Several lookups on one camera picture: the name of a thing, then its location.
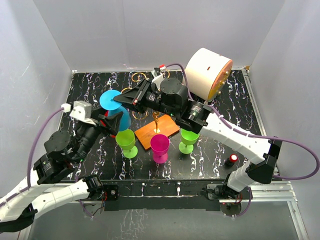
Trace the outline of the blue plastic wine glass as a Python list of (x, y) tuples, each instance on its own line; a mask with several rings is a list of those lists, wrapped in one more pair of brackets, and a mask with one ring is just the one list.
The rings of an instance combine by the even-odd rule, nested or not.
[(100, 96), (99, 103), (100, 106), (107, 111), (108, 117), (120, 112), (123, 113), (118, 128), (118, 131), (122, 132), (127, 130), (131, 126), (131, 117), (128, 110), (125, 107), (113, 100), (114, 97), (120, 94), (121, 92), (118, 90), (107, 90)]

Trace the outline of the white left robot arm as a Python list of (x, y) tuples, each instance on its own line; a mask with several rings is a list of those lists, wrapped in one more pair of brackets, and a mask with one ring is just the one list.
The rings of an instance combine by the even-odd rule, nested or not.
[(0, 199), (0, 231), (19, 232), (41, 215), (73, 201), (98, 200), (105, 195), (96, 174), (49, 193), (45, 191), (75, 171), (100, 135), (115, 135), (123, 113), (105, 116), (95, 112), (93, 124), (79, 122), (76, 132), (57, 130), (44, 143), (46, 153), (29, 168), (28, 175), (9, 194)]

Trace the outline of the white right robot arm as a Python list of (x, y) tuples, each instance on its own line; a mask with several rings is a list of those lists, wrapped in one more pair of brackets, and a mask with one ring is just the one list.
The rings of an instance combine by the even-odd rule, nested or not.
[(163, 80), (159, 87), (144, 79), (113, 100), (136, 113), (152, 109), (169, 115), (182, 129), (211, 137), (246, 157), (247, 163), (214, 188), (212, 193), (218, 197), (233, 199), (247, 186), (269, 184), (274, 177), (282, 141), (253, 138), (250, 132), (241, 134), (242, 128), (225, 121), (211, 106), (191, 100), (187, 86), (176, 78)]

